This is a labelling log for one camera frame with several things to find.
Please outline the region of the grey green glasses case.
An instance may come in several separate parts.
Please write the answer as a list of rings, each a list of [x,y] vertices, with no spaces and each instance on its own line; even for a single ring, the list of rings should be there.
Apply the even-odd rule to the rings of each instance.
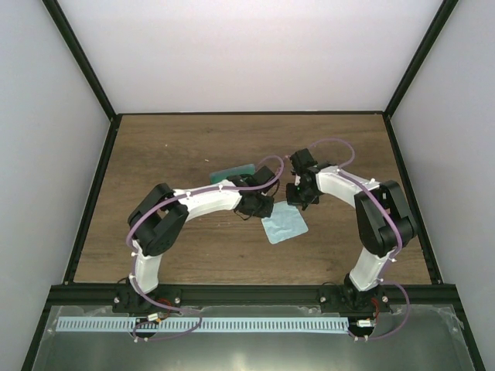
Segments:
[[[210,183],[216,184],[228,177],[235,175],[253,175],[255,172],[254,164],[239,165],[232,168],[226,168],[210,173]]]

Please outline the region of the light blue cleaning cloth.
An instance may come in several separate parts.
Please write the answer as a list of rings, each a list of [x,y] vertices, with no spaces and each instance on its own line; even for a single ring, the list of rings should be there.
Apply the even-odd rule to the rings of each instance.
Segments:
[[[263,218],[261,223],[271,244],[281,243],[309,231],[298,208],[286,201],[274,204],[271,215]]]

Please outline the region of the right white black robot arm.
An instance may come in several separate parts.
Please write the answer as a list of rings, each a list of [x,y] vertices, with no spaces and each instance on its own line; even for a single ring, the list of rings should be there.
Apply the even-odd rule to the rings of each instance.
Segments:
[[[286,186],[288,204],[307,209],[330,195],[355,209],[363,248],[341,292],[350,310],[362,311],[377,295],[385,270],[417,236],[405,194],[395,181],[364,179],[338,165],[319,164],[307,148],[290,155],[289,161],[295,181]]]

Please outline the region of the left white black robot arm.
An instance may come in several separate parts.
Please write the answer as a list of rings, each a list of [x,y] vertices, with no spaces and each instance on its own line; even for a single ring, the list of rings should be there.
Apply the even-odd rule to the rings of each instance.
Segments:
[[[158,272],[163,254],[176,242],[184,225],[207,214],[232,211],[244,219],[269,217],[279,177],[263,166],[254,174],[229,175],[195,189],[156,185],[128,217],[126,243],[132,249],[128,276],[131,303],[142,312],[158,303]]]

